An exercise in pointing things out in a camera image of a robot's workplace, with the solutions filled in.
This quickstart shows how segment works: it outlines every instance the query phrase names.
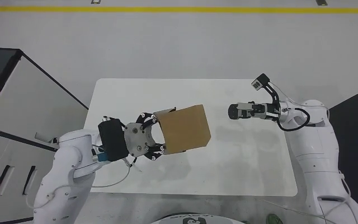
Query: white tabletop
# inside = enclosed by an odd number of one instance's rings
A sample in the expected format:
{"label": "white tabletop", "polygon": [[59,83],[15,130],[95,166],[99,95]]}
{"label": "white tabletop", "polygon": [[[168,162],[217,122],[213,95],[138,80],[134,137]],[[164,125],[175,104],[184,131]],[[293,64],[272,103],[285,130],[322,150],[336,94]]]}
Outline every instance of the white tabletop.
{"label": "white tabletop", "polygon": [[[259,118],[230,120],[227,110],[237,102],[271,102],[252,80],[98,80],[85,129],[97,130],[104,115],[123,123],[142,112],[203,104],[211,140],[207,147],[165,155],[157,161],[142,156],[128,178],[93,192],[294,196],[296,182],[284,133],[277,124]],[[158,125],[153,137],[163,142]],[[94,185],[112,184],[127,168],[116,161],[96,172]]]}

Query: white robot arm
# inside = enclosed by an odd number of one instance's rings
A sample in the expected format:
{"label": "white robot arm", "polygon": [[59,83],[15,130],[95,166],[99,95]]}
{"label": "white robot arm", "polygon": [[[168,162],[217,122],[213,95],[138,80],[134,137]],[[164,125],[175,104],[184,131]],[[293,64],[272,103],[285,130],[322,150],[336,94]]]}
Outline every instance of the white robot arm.
{"label": "white robot arm", "polygon": [[327,108],[317,100],[302,104],[290,98],[279,101],[269,82],[269,78],[261,74],[252,86],[256,90],[264,88],[272,96],[272,103],[231,104],[229,117],[272,120],[286,132],[286,140],[303,170],[307,185],[308,213],[301,214],[324,218],[313,218],[313,223],[317,224],[328,223],[325,219],[339,224],[358,223],[358,205],[345,190],[344,175],[338,170],[338,142],[327,117]]}
{"label": "white robot arm", "polygon": [[127,125],[104,117],[99,132],[77,130],[61,136],[53,167],[41,182],[34,206],[30,206],[34,209],[34,223],[74,223],[90,189],[107,187],[92,186],[95,171],[103,165],[124,160],[128,166],[124,180],[133,165],[126,159],[128,154],[135,158],[144,155],[150,160],[164,154],[165,144],[155,143],[152,138],[152,125],[156,122],[156,116],[148,113]]}

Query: green object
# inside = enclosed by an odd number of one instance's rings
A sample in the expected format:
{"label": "green object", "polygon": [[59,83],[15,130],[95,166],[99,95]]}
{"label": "green object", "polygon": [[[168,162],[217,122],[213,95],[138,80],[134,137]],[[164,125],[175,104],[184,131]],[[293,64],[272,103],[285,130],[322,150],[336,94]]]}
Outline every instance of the green object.
{"label": "green object", "polygon": [[284,224],[284,223],[277,215],[269,214],[266,217],[266,224]]}

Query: yellow line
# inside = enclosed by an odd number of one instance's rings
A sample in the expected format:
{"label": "yellow line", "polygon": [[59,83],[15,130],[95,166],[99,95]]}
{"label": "yellow line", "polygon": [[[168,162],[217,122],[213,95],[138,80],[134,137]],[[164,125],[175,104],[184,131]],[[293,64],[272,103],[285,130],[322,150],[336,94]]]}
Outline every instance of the yellow line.
{"label": "yellow line", "polygon": [[102,7],[102,6],[0,6],[0,12],[147,12],[147,13],[285,13],[357,14],[358,8],[266,8],[266,7]]}

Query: cardboard box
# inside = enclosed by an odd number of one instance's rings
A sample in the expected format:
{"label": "cardboard box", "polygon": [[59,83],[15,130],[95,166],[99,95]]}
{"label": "cardboard box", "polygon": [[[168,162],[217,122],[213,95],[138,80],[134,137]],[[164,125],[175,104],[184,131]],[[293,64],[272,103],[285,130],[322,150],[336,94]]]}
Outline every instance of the cardboard box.
{"label": "cardboard box", "polygon": [[166,143],[165,154],[204,147],[211,138],[204,106],[195,105],[170,113],[158,113]]}

